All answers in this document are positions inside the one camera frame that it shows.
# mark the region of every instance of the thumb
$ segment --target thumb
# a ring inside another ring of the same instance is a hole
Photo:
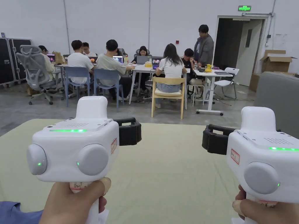
[[[239,215],[248,217],[256,222],[269,212],[269,208],[248,199],[234,201],[233,209]]]
[[[93,204],[97,199],[104,196],[111,187],[111,180],[104,177],[100,180],[92,182],[87,188],[76,193],[76,195],[82,200],[87,201],[89,204]]]

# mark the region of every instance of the hand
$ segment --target hand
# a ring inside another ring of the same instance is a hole
[[[39,224],[85,224],[92,204],[99,200],[99,213],[107,203],[103,197],[111,186],[109,178],[90,184],[73,193],[69,183],[55,183],[48,196]]]
[[[297,224],[299,223],[299,205],[279,202],[274,208],[268,208],[246,199],[246,192],[239,185],[240,192],[233,202],[234,210],[244,219],[248,217],[258,224]]]

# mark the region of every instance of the controller handle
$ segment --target controller handle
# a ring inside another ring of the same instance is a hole
[[[251,201],[257,200],[255,197],[253,197],[250,194],[246,194],[246,199],[251,200]],[[258,224],[258,223],[256,221],[253,221],[252,219],[245,217],[245,224]]]
[[[77,193],[84,188],[87,188],[92,182],[71,182],[70,189],[73,193]],[[86,224],[98,224],[99,223],[99,200],[97,199],[91,206]]]

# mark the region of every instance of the blue plastic chair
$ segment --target blue plastic chair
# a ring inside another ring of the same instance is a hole
[[[87,78],[86,83],[84,84],[76,84],[72,82],[71,77],[82,77]],[[90,76],[89,71],[85,67],[65,67],[65,97],[66,97],[66,107],[68,107],[68,85],[77,87],[77,99],[80,97],[80,86],[87,85],[87,95],[90,95]]]
[[[97,82],[97,79],[101,80],[109,80],[115,83],[113,86],[105,86],[101,83]],[[121,99],[123,101],[123,105],[125,104],[124,98],[123,98],[123,86],[119,84],[119,74],[118,71],[115,70],[105,70],[105,69],[95,69],[94,70],[94,95],[97,95],[97,88],[102,88],[103,96],[105,95],[106,89],[112,89],[116,88],[116,110],[118,112],[118,96],[119,96],[119,90],[121,90]]]

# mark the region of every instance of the wooden chair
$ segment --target wooden chair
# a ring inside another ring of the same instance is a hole
[[[157,89],[156,83],[164,83],[170,85],[183,84],[183,88],[176,93],[165,93]],[[156,108],[156,98],[180,99],[181,100],[181,119],[183,119],[184,110],[184,92],[185,92],[185,78],[153,78],[152,90],[152,117],[154,117],[154,110]]]

